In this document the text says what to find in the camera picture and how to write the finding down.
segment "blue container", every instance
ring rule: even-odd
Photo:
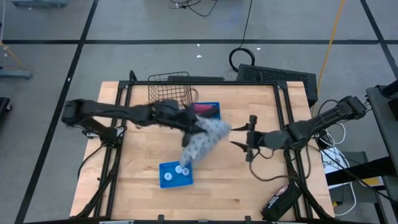
[[[171,188],[171,187],[182,187],[182,186],[188,186],[188,185],[193,184],[192,164],[189,163],[184,167],[184,168],[188,168],[188,170],[189,170],[189,174],[186,176],[182,175],[182,174],[178,174],[175,171],[175,167],[178,165],[180,165],[179,161],[165,162],[165,163],[159,164],[160,188],[167,189],[167,188]],[[171,173],[173,175],[173,179],[172,180],[164,179],[165,173]]]
[[[202,102],[202,103],[195,103],[198,105],[211,105],[213,107],[218,108],[220,111],[218,114],[214,115],[213,118],[221,119],[221,108],[220,108],[220,103],[219,102]]]

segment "gray floor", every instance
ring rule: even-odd
[[[5,39],[78,40],[92,1],[70,0],[62,9],[16,8],[7,1]],[[198,10],[213,4],[203,0]],[[328,39],[339,1],[254,0],[247,39]],[[398,39],[396,0],[370,0],[369,7],[385,39]],[[240,39],[249,1],[220,0],[206,19],[189,10],[171,10],[168,1],[100,0],[88,39]],[[336,39],[370,39],[376,35],[359,0],[347,1]],[[228,63],[236,44],[85,45],[68,99],[95,100],[101,82],[126,79],[133,69],[139,80],[164,72],[188,71],[195,76],[234,80]],[[245,45],[256,65],[319,74],[327,45]],[[33,71],[31,80],[0,79],[0,96],[10,97],[14,110],[0,129],[0,221],[12,223],[21,204],[76,45],[10,45]],[[398,45],[390,45],[398,58]],[[236,64],[249,63],[237,54]],[[3,66],[14,65],[9,57]],[[395,79],[380,45],[334,45],[322,80],[320,102],[346,95],[362,100],[365,89]],[[341,151],[366,151],[368,158],[387,155],[371,112],[346,123]],[[26,222],[67,218],[76,187],[76,172],[86,139],[59,122],[30,205]],[[377,223],[373,205],[361,204],[343,220]]]

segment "wooden table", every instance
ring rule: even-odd
[[[103,82],[98,101],[114,103],[118,82]],[[307,98],[302,82],[290,82],[289,95],[295,121],[310,118]],[[279,129],[275,97],[271,86],[203,86],[194,88],[199,101],[219,101],[222,120],[232,127],[243,126],[250,114],[258,117],[256,130]],[[280,91],[282,106],[283,93]],[[134,85],[130,105],[148,103],[146,85]],[[110,119],[96,118],[109,126]],[[127,122],[123,152],[119,166],[112,219],[156,220],[160,214],[166,220],[261,220],[260,209],[285,184],[287,179],[261,182],[255,179],[245,162],[245,153],[228,140],[246,142],[246,132],[231,132],[229,139],[221,141],[194,170],[195,183],[189,187],[160,189],[159,164],[179,159],[182,134],[177,130],[150,126],[137,129]],[[99,139],[88,140],[85,157],[100,144]],[[90,159],[81,170],[71,215],[76,215],[87,204],[98,188],[105,150]],[[269,156],[271,151],[262,152]],[[308,161],[302,151],[305,171]],[[310,148],[312,171],[307,179],[308,188],[327,213],[334,216],[320,153]],[[253,162],[254,171],[263,178],[287,174],[282,150],[272,159],[258,157]],[[108,193],[104,194],[101,214],[104,214]],[[300,210],[305,217],[302,199]],[[294,220],[290,209],[281,220]]]

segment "gray cloth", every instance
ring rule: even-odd
[[[193,167],[197,167],[199,162],[216,146],[219,140],[228,136],[231,125],[219,119],[207,119],[197,116],[195,123],[204,129],[206,133],[194,134],[191,141],[183,149],[180,157],[180,166],[184,167],[192,162]]]

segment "wire basket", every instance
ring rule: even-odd
[[[177,100],[180,108],[184,105],[192,104],[192,92],[189,85],[169,85],[162,82],[188,82],[188,72],[173,72],[159,75],[151,75],[148,81],[157,82],[154,85],[148,85],[149,103],[162,100]]]

